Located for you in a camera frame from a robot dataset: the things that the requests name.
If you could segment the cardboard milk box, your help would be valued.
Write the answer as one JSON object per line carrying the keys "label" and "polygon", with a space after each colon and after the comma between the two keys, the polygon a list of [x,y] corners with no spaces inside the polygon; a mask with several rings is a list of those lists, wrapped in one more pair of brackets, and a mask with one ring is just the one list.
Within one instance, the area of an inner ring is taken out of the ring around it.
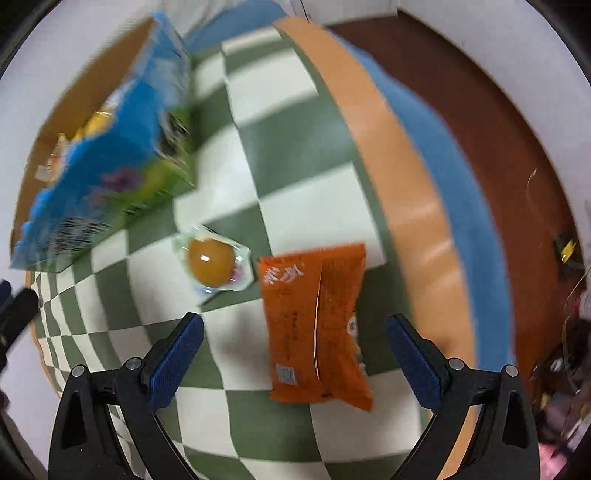
{"label": "cardboard milk box", "polygon": [[31,148],[10,266],[61,272],[132,218],[192,182],[190,59],[156,11],[74,81]]}

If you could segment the packaged braised egg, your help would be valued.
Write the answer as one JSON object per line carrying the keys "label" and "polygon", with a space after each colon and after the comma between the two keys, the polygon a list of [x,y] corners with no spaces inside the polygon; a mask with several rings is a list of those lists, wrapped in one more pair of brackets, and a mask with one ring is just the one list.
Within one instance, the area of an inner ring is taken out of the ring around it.
{"label": "packaged braised egg", "polygon": [[204,301],[218,293],[240,292],[252,285],[250,249],[204,225],[176,234],[172,248]]}

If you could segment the orange rice cracker packet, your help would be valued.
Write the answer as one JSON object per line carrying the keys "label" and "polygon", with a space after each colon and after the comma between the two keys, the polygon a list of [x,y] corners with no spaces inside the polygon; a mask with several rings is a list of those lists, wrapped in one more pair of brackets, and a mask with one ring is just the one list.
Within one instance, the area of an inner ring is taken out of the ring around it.
{"label": "orange rice cracker packet", "polygon": [[373,408],[367,374],[349,322],[363,286],[362,243],[259,259],[269,335],[270,399],[287,404],[342,400]]}

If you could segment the green white checkered mat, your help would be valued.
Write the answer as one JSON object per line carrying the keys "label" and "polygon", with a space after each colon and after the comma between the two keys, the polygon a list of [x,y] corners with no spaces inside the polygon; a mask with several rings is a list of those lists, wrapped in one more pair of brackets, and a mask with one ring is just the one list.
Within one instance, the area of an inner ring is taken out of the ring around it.
{"label": "green white checkered mat", "polygon": [[[192,182],[63,271],[31,271],[51,379],[61,397],[75,366],[142,358],[195,313],[204,341],[156,416],[197,477],[391,478],[424,422],[388,318],[402,313],[436,341],[472,335],[436,183],[367,69],[321,27],[286,16],[195,52],[183,44]],[[252,285],[197,295],[172,248],[197,225],[250,249]],[[367,252],[349,333],[373,408],[273,401],[257,263],[349,243]]]}

